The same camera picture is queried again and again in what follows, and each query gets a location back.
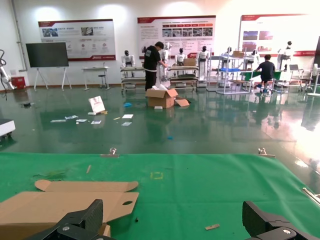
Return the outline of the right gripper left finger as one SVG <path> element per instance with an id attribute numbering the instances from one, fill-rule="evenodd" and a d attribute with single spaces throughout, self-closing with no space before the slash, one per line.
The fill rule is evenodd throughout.
<path id="1" fill-rule="evenodd" d="M 103 224 L 103 201 L 95 199 L 84 210 L 67 213 L 57 224 L 38 232 L 28 240 L 110 240 L 99 234 Z"/>

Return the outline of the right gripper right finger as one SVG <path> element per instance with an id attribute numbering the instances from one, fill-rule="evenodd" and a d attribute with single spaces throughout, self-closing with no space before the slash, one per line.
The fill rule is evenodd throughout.
<path id="1" fill-rule="evenodd" d="M 251 240 L 317 240 L 281 215 L 262 211 L 251 201 L 242 204 L 242 225 Z"/>

